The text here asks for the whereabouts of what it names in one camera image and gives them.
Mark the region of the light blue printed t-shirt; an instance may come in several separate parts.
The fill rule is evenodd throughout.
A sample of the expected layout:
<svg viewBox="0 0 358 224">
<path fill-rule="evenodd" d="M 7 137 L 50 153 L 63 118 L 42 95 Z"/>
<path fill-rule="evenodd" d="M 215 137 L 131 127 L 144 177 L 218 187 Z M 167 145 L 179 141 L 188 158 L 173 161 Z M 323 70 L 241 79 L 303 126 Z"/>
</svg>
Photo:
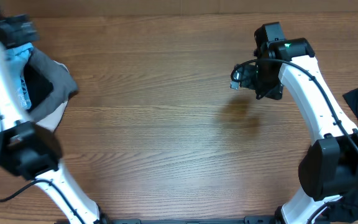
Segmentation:
<svg viewBox="0 0 358 224">
<path fill-rule="evenodd" d="M 14 91 L 23 109 L 30 109 L 32 103 L 28 94 L 24 78 L 24 67 L 29 61 L 34 46 L 27 43 L 15 48 L 7 49 L 7 62 L 9 73 L 14 85 Z"/>
</svg>

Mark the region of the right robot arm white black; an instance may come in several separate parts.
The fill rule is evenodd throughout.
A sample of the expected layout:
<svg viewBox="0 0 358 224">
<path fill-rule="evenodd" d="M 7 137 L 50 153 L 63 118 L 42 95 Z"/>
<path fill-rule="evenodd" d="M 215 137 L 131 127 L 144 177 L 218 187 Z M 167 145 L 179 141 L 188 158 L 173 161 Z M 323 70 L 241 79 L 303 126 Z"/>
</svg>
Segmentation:
<svg viewBox="0 0 358 224">
<path fill-rule="evenodd" d="M 318 223 L 326 210 L 345 205 L 358 190 L 358 128 L 344 114 L 324 81 L 305 39 L 257 39 L 254 59 L 237 65 L 231 87 L 254 90 L 257 99 L 279 100 L 288 89 L 307 127 L 311 144 L 298 166 L 300 188 L 272 216 L 253 223 Z"/>
</svg>

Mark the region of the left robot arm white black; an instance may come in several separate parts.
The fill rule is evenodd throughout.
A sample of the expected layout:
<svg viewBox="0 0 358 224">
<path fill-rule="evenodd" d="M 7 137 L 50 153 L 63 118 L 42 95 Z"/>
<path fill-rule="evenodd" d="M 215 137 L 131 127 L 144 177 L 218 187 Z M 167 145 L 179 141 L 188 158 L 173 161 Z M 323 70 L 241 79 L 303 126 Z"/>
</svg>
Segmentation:
<svg viewBox="0 0 358 224">
<path fill-rule="evenodd" d="M 0 16 L 0 166 L 28 184 L 0 203 L 7 202 L 36 185 L 65 214 L 69 223 L 109 223 L 99 205 L 79 187 L 62 160 L 55 135 L 34 123 L 14 96 L 5 49 L 37 38 L 25 15 Z"/>
</svg>

